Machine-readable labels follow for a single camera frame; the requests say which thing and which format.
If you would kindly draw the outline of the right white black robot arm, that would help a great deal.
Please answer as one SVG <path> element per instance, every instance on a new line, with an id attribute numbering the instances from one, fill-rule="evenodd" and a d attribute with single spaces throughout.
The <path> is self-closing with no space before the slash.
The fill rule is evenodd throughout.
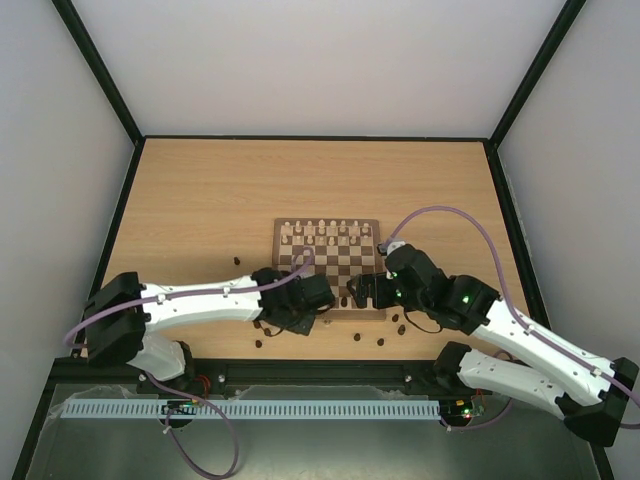
<path id="1" fill-rule="evenodd" d="M 489 390 L 560 419 L 573 434 L 601 447 L 614 444 L 639 368 L 621 357 L 594 355 L 510 306 L 506 297 L 469 276 L 447 276 L 405 242 L 388 248 L 385 269 L 361 274 L 347 288 L 363 308 L 400 306 L 444 329 L 481 339 L 515 356 L 510 362 L 449 342 L 433 365 L 445 390 Z"/>

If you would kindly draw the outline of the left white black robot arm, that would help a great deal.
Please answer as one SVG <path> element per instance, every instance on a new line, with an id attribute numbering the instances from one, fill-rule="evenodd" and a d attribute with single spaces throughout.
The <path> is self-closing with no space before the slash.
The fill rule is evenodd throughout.
<path id="1" fill-rule="evenodd" d="M 84 350 L 94 368 L 129 365 L 170 388 L 202 391 L 190 347 L 163 331 L 215 321 L 264 322 L 280 332 L 309 335 L 317 315 L 336 297 L 323 274 L 263 268 L 225 282 L 169 286 L 116 276 L 89 301 Z"/>

